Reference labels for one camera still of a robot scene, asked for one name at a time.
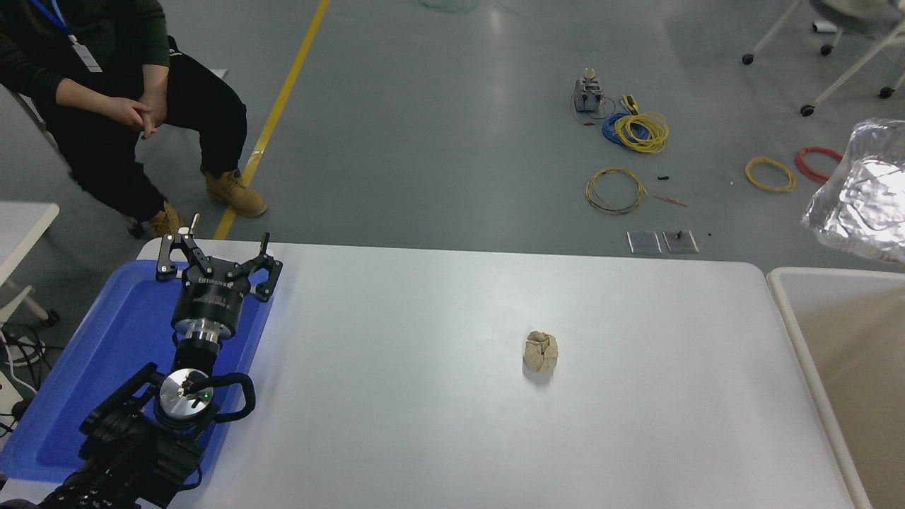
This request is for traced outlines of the person's right hand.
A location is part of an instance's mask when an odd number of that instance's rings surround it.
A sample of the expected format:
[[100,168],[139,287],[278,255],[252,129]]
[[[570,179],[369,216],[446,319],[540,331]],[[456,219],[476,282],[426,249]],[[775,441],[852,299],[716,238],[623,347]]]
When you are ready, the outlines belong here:
[[139,101],[127,98],[107,98],[103,101],[103,115],[115,120],[143,136],[150,136],[156,131],[152,120],[151,107]]

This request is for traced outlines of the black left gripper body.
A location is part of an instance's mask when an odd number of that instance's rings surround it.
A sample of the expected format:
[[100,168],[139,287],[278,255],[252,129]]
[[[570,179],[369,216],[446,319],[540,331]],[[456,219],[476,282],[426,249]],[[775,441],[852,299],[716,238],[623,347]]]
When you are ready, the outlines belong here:
[[212,274],[199,265],[185,267],[171,327],[187,334],[191,323],[208,321],[217,324],[220,334],[235,334],[250,282],[246,275],[229,280],[227,275],[234,273],[226,265],[216,265]]

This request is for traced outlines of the person's left hand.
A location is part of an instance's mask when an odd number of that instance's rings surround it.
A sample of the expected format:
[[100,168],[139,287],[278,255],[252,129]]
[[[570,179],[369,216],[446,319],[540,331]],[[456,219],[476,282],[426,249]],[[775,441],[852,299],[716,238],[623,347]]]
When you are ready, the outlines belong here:
[[158,128],[165,123],[168,113],[167,85],[154,88],[146,88],[139,102],[146,107],[146,112],[140,112],[143,123],[142,139],[150,139]]

